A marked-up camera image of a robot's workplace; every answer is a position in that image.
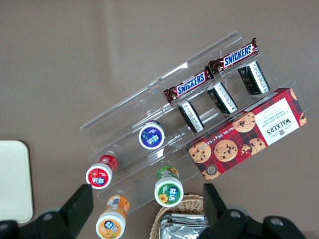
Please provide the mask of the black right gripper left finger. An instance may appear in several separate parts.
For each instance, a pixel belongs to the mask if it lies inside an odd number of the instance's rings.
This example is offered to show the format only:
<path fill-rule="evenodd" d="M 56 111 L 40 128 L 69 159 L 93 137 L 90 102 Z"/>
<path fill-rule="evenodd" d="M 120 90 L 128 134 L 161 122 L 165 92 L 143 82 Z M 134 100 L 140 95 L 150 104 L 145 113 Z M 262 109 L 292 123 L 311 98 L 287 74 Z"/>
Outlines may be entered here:
<path fill-rule="evenodd" d="M 94 208 L 92 187 L 81 185 L 58 210 L 40 215 L 33 222 L 19 227 L 14 220 L 1 221 L 2 239 L 75 239 Z"/>

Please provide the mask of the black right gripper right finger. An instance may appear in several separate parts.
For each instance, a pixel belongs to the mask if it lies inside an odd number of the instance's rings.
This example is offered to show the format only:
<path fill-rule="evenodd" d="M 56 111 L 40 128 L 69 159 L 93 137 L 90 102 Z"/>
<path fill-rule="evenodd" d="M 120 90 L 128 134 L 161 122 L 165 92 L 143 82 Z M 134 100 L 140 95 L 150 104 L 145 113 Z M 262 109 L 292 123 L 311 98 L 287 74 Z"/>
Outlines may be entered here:
<path fill-rule="evenodd" d="M 265 217 L 260 223 L 238 209 L 226 208 L 213 184 L 203 186 L 203 207 L 209 222 L 200 239 L 304 239 L 290 220 Z"/>

